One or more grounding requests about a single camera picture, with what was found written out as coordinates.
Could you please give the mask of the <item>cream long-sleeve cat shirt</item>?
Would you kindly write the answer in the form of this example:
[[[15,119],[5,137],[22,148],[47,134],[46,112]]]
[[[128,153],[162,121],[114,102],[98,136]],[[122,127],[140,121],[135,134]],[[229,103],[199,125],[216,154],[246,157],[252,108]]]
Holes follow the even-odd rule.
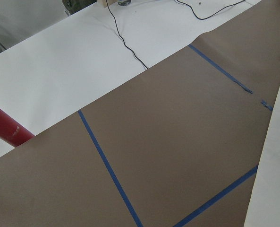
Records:
[[[280,87],[244,225],[246,227],[280,227]]]

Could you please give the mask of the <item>brown paper table mat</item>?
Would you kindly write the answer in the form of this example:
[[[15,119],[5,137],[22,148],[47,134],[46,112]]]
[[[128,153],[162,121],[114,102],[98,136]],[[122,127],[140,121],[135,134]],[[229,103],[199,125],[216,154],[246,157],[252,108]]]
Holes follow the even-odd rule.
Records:
[[[263,0],[0,157],[0,227],[241,227],[280,87]]]

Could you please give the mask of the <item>red cardboard tube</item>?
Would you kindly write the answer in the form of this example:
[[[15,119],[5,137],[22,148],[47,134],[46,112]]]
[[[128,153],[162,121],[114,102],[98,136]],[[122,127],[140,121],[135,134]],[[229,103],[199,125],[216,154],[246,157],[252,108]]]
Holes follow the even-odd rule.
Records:
[[[0,109],[0,139],[13,147],[27,142],[34,135]]]

